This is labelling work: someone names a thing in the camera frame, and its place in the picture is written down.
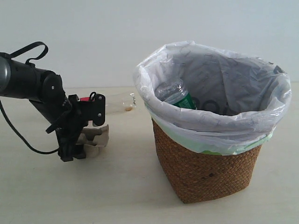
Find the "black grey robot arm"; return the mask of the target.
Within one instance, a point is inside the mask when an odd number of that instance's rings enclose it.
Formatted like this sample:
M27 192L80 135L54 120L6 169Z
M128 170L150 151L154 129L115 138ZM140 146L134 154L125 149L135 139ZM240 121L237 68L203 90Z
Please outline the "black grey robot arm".
M46 133L55 132L56 152L64 162L84 159L86 153L78 139L87 121L77 95L66 96L60 75L38 69L32 63L14 61L7 53L0 55L0 95L28 99L50 123Z

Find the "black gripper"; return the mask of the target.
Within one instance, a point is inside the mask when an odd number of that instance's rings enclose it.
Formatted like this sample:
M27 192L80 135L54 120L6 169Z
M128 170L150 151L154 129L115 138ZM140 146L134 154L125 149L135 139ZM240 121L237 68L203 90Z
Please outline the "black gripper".
M71 137L71 134L76 129L75 126L79 123L80 110L78 100L78 95L72 94L65 97L62 103L46 105L46 119L50 122L46 133L55 131L59 145L58 155L63 162L73 161L73 157L76 159L86 158L83 144L76 144L74 148L74 143L66 140Z

